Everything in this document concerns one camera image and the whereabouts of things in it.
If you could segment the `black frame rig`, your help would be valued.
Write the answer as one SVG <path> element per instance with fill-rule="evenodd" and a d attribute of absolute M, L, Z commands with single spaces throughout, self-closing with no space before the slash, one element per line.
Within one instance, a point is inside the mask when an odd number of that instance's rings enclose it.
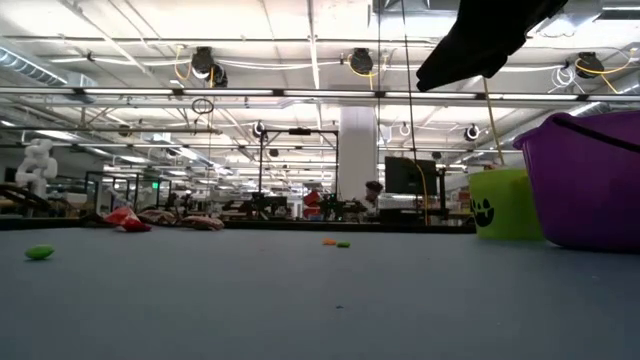
<path fill-rule="evenodd" d="M 258 175 L 258 193 L 262 193 L 262 185 L 263 185 L 263 161 L 264 161 L 264 149 L 267 144 L 265 143 L 265 137 L 270 133 L 274 133 L 274 136 L 270 138 L 271 141 L 275 140 L 281 133 L 281 130 L 271 130 L 271 129 L 263 129 L 260 132 L 259 136 L 259 175 Z M 326 134 L 332 134 L 336 137 L 336 142 L 334 144 L 335 150 L 335 170 L 339 169 L 339 134 L 338 130 L 313 130 L 303 127 L 289 128 L 287 130 L 289 135 L 297 135 L 297 136 L 310 136 L 312 134 L 318 134 L 321 138 L 323 138 L 327 143 L 329 141 L 326 139 Z M 317 210 L 317 213 L 308 213 L 309 220 L 319 220 L 322 218 L 323 220 L 328 219 L 328 211 L 322 208 L 321 199 L 318 198 L 315 203 L 312 205 L 313 210 Z"/>

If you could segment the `black room monitor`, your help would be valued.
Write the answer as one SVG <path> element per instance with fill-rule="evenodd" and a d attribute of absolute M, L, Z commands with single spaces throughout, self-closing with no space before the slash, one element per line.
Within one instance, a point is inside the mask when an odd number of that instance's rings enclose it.
<path fill-rule="evenodd" d="M 405 157 L 386 157 L 385 190 L 392 194 L 436 195 L 438 171 L 436 162 L 414 161 Z"/>

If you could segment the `green plastic bucket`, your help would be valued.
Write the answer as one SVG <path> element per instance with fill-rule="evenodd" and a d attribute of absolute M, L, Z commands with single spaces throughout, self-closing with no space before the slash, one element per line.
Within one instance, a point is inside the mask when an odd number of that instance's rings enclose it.
<path fill-rule="evenodd" d="M 495 169 L 469 176 L 471 211 L 481 239 L 544 241 L 525 169 Z"/>

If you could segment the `purple plastic bucket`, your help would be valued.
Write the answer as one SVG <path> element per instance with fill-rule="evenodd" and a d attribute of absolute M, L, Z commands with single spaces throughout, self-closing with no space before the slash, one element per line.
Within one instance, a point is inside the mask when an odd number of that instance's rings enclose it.
<path fill-rule="evenodd" d="M 523 153 L 547 240 L 640 253 L 640 110 L 556 113 L 513 147 Z"/>

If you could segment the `white pillar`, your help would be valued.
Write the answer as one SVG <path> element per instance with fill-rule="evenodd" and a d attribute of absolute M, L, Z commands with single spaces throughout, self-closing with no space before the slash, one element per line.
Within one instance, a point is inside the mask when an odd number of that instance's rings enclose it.
<path fill-rule="evenodd" d="M 368 215 L 376 211 L 366 200 L 366 183 L 378 180 L 377 132 L 373 108 L 340 109 L 337 186 L 344 200 L 358 200 Z"/>

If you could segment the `red candy pack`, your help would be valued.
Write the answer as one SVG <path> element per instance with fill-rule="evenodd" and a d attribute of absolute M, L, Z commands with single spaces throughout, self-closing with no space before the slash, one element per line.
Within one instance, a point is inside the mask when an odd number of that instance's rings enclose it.
<path fill-rule="evenodd" d="M 151 230 L 151 227 L 143 223 L 129 207 L 117 208 L 107 215 L 104 220 L 123 228 L 125 232 L 148 232 Z"/>

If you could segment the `person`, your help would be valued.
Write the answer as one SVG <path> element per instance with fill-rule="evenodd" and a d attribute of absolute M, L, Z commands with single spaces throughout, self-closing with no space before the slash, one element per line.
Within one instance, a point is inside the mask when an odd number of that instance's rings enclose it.
<path fill-rule="evenodd" d="M 384 186 L 378 181 L 367 181 L 365 183 L 365 196 L 362 204 L 369 216 L 378 214 L 378 199 L 383 189 Z"/>

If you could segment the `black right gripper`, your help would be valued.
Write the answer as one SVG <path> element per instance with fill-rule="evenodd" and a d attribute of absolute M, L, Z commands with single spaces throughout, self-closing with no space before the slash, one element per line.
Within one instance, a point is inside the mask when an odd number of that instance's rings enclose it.
<path fill-rule="evenodd" d="M 457 19 L 416 72 L 421 92 L 473 76 L 492 77 L 526 42 L 528 0 L 461 0 Z"/>

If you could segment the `black workstation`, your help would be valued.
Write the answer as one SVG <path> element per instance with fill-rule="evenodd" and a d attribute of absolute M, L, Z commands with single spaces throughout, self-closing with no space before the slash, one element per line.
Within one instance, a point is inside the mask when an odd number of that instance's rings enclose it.
<path fill-rule="evenodd" d="M 221 217 L 226 220 L 286 220 L 291 210 L 285 196 L 266 196 L 254 192 L 247 200 L 230 200 L 222 207 Z"/>

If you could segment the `black device green lights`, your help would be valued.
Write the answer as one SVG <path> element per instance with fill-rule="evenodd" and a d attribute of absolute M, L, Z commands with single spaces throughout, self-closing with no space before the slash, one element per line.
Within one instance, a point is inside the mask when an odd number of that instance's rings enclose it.
<path fill-rule="evenodd" d="M 319 202 L 325 221 L 360 222 L 367 208 L 358 200 L 339 200 L 336 194 L 325 194 Z"/>

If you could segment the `brown chocolate bar wrapper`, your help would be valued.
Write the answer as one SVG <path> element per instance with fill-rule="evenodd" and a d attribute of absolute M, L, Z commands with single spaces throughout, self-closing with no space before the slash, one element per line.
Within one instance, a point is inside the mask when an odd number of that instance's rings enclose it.
<path fill-rule="evenodd" d="M 172 212 L 165 210 L 150 209 L 137 213 L 137 217 L 146 224 L 169 226 L 174 225 L 178 218 Z"/>
<path fill-rule="evenodd" d="M 219 231 L 225 227 L 224 223 L 218 218 L 197 215 L 184 217 L 180 220 L 180 225 L 182 227 L 193 228 L 196 230 L 211 231 Z"/>

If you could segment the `white robot figure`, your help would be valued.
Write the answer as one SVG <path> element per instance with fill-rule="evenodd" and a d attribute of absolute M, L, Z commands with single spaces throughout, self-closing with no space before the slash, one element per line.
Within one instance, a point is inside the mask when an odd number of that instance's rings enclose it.
<path fill-rule="evenodd" d="M 25 157 L 15 175 L 16 184 L 27 187 L 29 191 L 40 197 L 46 197 L 49 180 L 58 174 L 58 163 L 50 154 L 53 142 L 50 139 L 35 138 L 25 148 Z"/>

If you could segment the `black framed glass enclosure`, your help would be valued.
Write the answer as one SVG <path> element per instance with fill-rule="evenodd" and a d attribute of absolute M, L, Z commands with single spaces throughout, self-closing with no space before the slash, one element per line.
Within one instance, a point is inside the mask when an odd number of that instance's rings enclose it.
<path fill-rule="evenodd" d="M 92 209 L 99 214 L 122 206 L 134 212 L 157 209 L 173 192 L 173 182 L 150 168 L 87 171 L 84 187 Z"/>

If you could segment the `red background object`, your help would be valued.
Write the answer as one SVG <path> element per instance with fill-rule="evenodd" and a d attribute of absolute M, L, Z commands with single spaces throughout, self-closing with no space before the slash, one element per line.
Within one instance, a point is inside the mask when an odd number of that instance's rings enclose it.
<path fill-rule="evenodd" d="M 322 202 L 322 196 L 316 190 L 312 190 L 309 194 L 303 197 L 303 217 L 311 220 L 313 217 L 320 216 L 322 214 L 320 203 Z"/>

